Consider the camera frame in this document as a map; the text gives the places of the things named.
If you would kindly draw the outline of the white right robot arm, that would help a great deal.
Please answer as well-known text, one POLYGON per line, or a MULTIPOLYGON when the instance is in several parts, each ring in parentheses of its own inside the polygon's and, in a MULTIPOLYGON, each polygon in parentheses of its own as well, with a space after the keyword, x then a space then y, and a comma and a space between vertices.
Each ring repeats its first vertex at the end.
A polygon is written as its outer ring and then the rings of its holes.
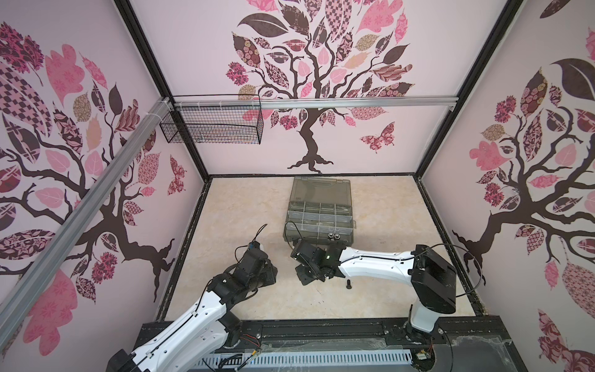
POLYGON ((441 316, 456 312, 456 270, 430 246, 418 244, 413 251, 400 253, 357 250, 338 242, 322 249, 302 239, 290 246, 304 286, 334 277, 372 277, 414 288, 418 298, 408 325, 421 333, 432 333, 441 316))

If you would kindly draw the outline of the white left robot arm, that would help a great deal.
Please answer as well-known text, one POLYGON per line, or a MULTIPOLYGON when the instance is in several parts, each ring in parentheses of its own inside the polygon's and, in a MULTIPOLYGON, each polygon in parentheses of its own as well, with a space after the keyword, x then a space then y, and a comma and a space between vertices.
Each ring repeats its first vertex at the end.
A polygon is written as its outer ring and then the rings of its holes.
POLYGON ((277 268, 261 244, 250 242, 237 262, 213 277, 201 297, 165 330, 131 353, 119 350, 107 371, 187 371, 228 340, 236 344, 241 321, 231 310, 276 283, 277 268))

